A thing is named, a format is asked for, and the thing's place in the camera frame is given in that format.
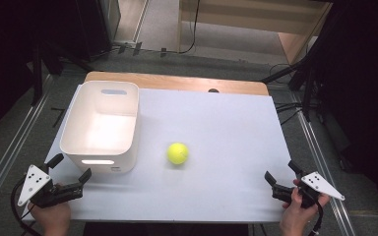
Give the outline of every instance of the white plastic bin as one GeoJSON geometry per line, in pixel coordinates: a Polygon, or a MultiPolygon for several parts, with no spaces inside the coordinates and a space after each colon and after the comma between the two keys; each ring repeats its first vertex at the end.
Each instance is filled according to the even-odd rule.
{"type": "Polygon", "coordinates": [[[71,106],[60,148],[84,171],[125,173],[137,159],[138,111],[136,85],[86,82],[71,106]]]}

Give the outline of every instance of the basket handle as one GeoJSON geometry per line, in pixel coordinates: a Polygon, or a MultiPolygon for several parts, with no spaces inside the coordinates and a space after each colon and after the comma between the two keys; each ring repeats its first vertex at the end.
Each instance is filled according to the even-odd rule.
{"type": "Polygon", "coordinates": [[[101,93],[105,95],[126,95],[128,92],[123,89],[102,89],[100,91],[101,93]]]}

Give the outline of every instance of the black wire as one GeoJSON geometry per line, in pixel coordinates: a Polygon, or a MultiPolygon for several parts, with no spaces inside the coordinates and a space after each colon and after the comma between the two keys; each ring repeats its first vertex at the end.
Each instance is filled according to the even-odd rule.
{"type": "Polygon", "coordinates": [[[112,48],[112,49],[110,49],[109,51],[105,51],[105,52],[99,53],[99,54],[97,54],[97,55],[94,55],[94,56],[92,56],[92,61],[96,61],[96,60],[98,60],[101,56],[106,55],[106,54],[109,54],[109,53],[114,52],[114,51],[117,51],[117,50],[119,50],[119,48],[112,48]]]}
{"type": "MultiPolygon", "coordinates": [[[[290,65],[289,64],[286,64],[286,63],[281,63],[281,64],[276,64],[274,65],[273,67],[270,68],[269,70],[269,76],[272,75],[272,70],[277,67],[277,66],[288,66],[290,68],[290,65]]],[[[279,82],[278,80],[275,80],[276,83],[278,84],[283,84],[283,85],[286,85],[286,83],[282,83],[282,82],[279,82]]]]}
{"type": "Polygon", "coordinates": [[[25,218],[32,211],[33,207],[35,207],[35,205],[32,205],[32,207],[29,209],[29,211],[27,211],[27,213],[25,213],[23,216],[21,216],[21,219],[25,218]]]}
{"type": "Polygon", "coordinates": [[[192,45],[186,51],[179,52],[179,54],[184,54],[184,53],[192,50],[192,47],[195,45],[195,41],[196,41],[196,24],[198,23],[198,13],[199,13],[199,3],[200,2],[201,2],[201,0],[198,0],[198,6],[196,7],[195,25],[193,26],[193,41],[192,41],[192,45]]]}
{"type": "MultiPolygon", "coordinates": [[[[35,221],[29,224],[29,228],[31,228],[34,224],[35,224],[35,221]]],[[[27,230],[24,230],[24,232],[20,236],[25,236],[27,233],[28,233],[27,230]]]]}
{"type": "Polygon", "coordinates": [[[293,104],[295,102],[274,102],[275,105],[287,105],[287,104],[293,104]]]}
{"type": "Polygon", "coordinates": [[[299,109],[299,110],[295,111],[289,118],[287,118],[283,122],[281,122],[281,126],[284,125],[284,123],[286,123],[287,121],[289,121],[291,118],[293,118],[293,116],[296,115],[301,110],[302,109],[299,109]]]}
{"type": "Polygon", "coordinates": [[[265,230],[265,226],[263,224],[260,224],[260,227],[262,228],[263,234],[265,236],[267,236],[267,233],[266,233],[266,230],[265,230]]]}
{"type": "Polygon", "coordinates": [[[306,191],[303,191],[303,194],[306,195],[308,198],[314,201],[314,203],[318,206],[318,213],[319,217],[317,222],[314,225],[314,228],[311,232],[309,232],[308,236],[314,236],[315,234],[318,234],[318,230],[321,228],[322,224],[322,217],[324,216],[324,210],[321,206],[321,204],[318,202],[318,200],[314,199],[310,194],[308,194],[306,191]]]}
{"type": "Polygon", "coordinates": [[[189,30],[190,30],[190,34],[192,34],[192,37],[195,36],[195,33],[192,31],[192,22],[189,22],[189,30]]]}
{"type": "Polygon", "coordinates": [[[26,181],[26,176],[24,176],[20,181],[18,181],[18,183],[14,186],[14,189],[12,190],[12,193],[11,193],[11,199],[10,199],[10,202],[11,202],[11,210],[12,210],[12,214],[15,216],[15,219],[18,221],[18,223],[20,224],[20,226],[27,230],[30,234],[32,234],[33,236],[41,236],[39,233],[37,233],[35,230],[33,230],[32,228],[30,228],[28,225],[24,224],[22,219],[20,218],[20,216],[18,215],[17,213],[17,209],[15,207],[15,195],[18,191],[18,189],[20,188],[20,186],[22,186],[24,184],[24,182],[26,181]]]}
{"type": "Polygon", "coordinates": [[[292,106],[288,106],[288,107],[283,107],[283,108],[277,109],[276,111],[279,114],[279,113],[282,113],[284,111],[288,111],[290,109],[297,108],[297,107],[301,107],[301,105],[292,105],[292,106]]]}
{"type": "Polygon", "coordinates": [[[280,106],[276,107],[276,109],[281,109],[281,108],[284,108],[284,107],[287,107],[287,106],[301,106],[302,103],[300,102],[291,102],[291,103],[284,103],[284,104],[281,104],[280,106]]]}
{"type": "MultiPolygon", "coordinates": [[[[201,0],[198,0],[198,5],[196,7],[196,15],[195,15],[195,24],[193,26],[193,40],[192,40],[192,44],[191,46],[189,47],[189,49],[187,49],[186,51],[182,51],[182,52],[177,52],[177,51],[158,51],[158,50],[151,50],[151,49],[139,49],[140,51],[143,51],[143,52],[155,52],[155,53],[171,53],[171,54],[185,54],[187,52],[189,52],[190,50],[192,50],[192,48],[194,47],[195,45],[195,42],[196,42],[196,25],[198,23],[198,15],[199,15],[199,5],[200,5],[200,2],[201,0]]],[[[120,48],[114,48],[108,52],[104,52],[104,53],[101,53],[97,56],[102,56],[102,55],[105,55],[105,54],[108,54],[108,53],[111,53],[113,51],[116,51],[116,50],[119,50],[120,48]]],[[[129,50],[134,50],[133,47],[127,47],[125,46],[125,49],[129,49],[129,50]]]]}

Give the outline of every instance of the white table surface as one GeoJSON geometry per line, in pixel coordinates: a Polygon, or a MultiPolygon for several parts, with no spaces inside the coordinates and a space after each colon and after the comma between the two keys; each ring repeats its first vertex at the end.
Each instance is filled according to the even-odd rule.
{"type": "MultiPolygon", "coordinates": [[[[94,173],[72,219],[132,222],[275,222],[282,202],[264,179],[269,170],[291,186],[294,173],[270,96],[140,89],[137,163],[124,174],[94,173]],[[179,166],[166,158],[175,142],[189,148],[179,166]]],[[[60,153],[66,117],[46,161],[60,153]]],[[[83,172],[65,155],[50,176],[77,182],[83,172]]]]}

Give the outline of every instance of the tennis ball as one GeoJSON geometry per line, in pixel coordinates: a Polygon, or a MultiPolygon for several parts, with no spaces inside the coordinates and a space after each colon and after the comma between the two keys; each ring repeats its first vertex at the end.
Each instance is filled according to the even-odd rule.
{"type": "Polygon", "coordinates": [[[181,164],[189,155],[188,147],[181,143],[174,143],[167,149],[167,158],[173,164],[181,164]]]}

